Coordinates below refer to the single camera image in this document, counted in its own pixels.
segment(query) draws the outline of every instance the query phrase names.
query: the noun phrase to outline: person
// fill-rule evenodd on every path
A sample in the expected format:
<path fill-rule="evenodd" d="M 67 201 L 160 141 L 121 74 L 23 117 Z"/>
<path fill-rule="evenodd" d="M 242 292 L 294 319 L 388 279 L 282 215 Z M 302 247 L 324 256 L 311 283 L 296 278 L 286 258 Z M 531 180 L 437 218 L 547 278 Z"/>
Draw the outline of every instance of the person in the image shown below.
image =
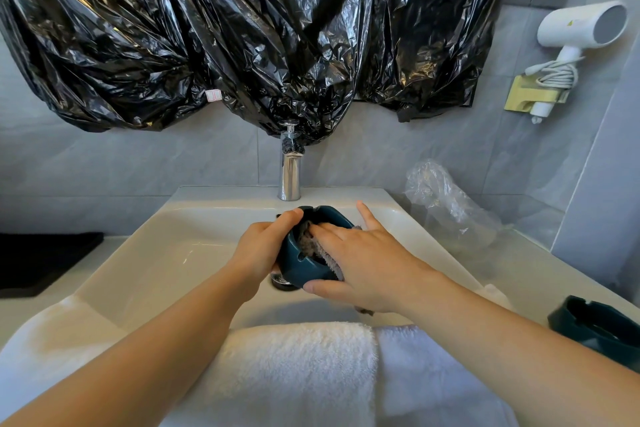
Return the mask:
<path fill-rule="evenodd" d="M 344 282 L 308 282 L 308 293 L 402 314 L 535 425 L 638 425 L 640 375 L 459 286 L 357 207 L 366 231 L 311 227 Z M 215 358 L 301 217 L 251 225 L 220 271 L 0 426 L 158 425 Z"/>

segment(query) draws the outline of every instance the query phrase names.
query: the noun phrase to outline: person's left hand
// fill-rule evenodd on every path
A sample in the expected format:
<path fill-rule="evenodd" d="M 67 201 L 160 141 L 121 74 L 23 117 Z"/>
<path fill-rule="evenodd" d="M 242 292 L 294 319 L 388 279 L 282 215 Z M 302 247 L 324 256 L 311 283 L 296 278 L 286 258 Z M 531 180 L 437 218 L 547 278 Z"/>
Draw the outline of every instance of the person's left hand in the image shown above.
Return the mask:
<path fill-rule="evenodd" d="M 271 272 L 282 241 L 302 216 L 302 210 L 295 208 L 282 213 L 276 221 L 253 223 L 240 237 L 228 267 L 243 273 L 257 291 L 260 282 Z"/>

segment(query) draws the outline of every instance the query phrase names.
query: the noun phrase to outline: coiled white cable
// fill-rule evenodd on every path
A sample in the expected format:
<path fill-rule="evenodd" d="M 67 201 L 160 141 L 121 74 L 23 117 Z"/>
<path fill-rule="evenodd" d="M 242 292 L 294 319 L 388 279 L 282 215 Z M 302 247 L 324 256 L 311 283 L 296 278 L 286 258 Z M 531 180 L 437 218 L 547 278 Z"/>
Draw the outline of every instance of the coiled white cable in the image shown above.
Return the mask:
<path fill-rule="evenodd" d="M 584 58 L 570 59 L 567 61 L 549 61 L 544 64 L 537 64 L 525 69 L 527 76 L 536 73 L 546 73 L 536 80 L 536 83 L 544 88 L 557 88 L 561 90 L 571 90 L 578 84 L 578 68 L 575 63 Z"/>

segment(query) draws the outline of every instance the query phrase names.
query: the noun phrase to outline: forearm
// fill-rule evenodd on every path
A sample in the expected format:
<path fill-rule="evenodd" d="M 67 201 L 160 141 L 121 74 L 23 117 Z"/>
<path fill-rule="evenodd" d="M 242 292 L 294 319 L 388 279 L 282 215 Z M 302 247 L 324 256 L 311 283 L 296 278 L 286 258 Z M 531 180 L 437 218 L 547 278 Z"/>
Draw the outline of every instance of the forearm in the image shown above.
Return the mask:
<path fill-rule="evenodd" d="M 158 425 L 215 357 L 250 287 L 223 268 L 3 427 Z"/>
<path fill-rule="evenodd" d="M 440 273 L 418 276 L 399 312 L 516 411 L 541 426 L 637 425 L 640 375 Z"/>

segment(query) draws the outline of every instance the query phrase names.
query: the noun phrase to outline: person's left arm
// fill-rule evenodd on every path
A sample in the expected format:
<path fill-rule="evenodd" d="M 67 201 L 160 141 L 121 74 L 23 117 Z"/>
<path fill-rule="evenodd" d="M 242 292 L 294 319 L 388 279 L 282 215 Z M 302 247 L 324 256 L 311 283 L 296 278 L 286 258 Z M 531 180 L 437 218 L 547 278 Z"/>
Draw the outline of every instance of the person's left arm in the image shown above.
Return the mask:
<path fill-rule="evenodd" d="M 255 295 L 301 217 L 296 209 L 252 225 L 219 272 L 0 427 L 158 425 L 215 358 L 236 311 Z"/>

